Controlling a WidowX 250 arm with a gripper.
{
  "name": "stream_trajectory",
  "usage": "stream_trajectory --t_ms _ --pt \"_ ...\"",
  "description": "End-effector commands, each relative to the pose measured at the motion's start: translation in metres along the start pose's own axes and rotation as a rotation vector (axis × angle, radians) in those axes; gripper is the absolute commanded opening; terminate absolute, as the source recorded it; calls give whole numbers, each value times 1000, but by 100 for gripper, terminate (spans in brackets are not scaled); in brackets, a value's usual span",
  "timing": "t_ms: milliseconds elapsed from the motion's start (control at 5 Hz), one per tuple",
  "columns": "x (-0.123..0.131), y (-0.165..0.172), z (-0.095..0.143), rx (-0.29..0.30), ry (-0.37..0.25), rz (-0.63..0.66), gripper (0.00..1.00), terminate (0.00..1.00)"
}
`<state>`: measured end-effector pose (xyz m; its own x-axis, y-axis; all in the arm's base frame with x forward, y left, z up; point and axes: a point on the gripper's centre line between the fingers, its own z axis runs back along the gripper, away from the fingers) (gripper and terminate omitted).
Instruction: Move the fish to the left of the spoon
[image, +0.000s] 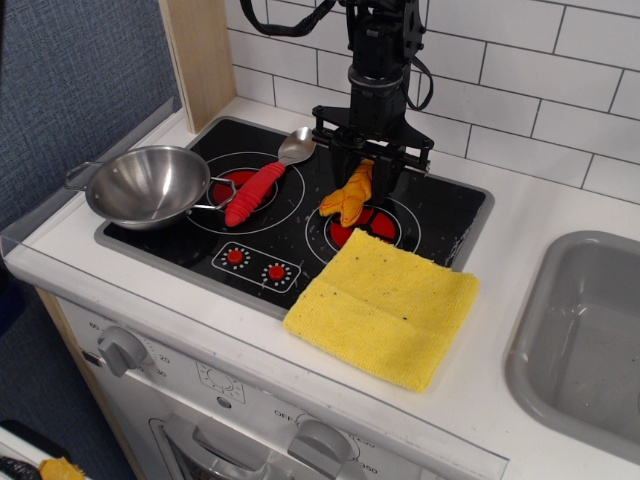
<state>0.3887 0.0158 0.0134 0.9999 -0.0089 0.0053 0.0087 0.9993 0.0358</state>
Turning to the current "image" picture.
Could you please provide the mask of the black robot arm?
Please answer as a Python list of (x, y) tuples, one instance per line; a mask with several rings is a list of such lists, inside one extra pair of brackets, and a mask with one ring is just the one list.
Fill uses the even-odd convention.
[(373, 162), (371, 202), (391, 193), (405, 167), (426, 172), (434, 141), (409, 125), (406, 110), (422, 110), (409, 98), (411, 68), (430, 72), (416, 57), (424, 48), (417, 1), (343, 1), (352, 64), (348, 107), (313, 109), (314, 140), (329, 149), (334, 182), (346, 185), (361, 161)]

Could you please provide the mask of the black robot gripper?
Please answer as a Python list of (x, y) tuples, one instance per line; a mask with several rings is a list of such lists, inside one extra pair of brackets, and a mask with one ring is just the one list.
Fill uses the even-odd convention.
[(371, 202), (384, 202), (405, 167), (426, 173), (434, 141), (406, 121), (410, 71), (401, 69), (389, 78), (374, 79), (351, 69), (350, 105), (318, 105), (314, 139), (327, 148), (337, 188), (346, 185), (364, 159), (374, 160)]

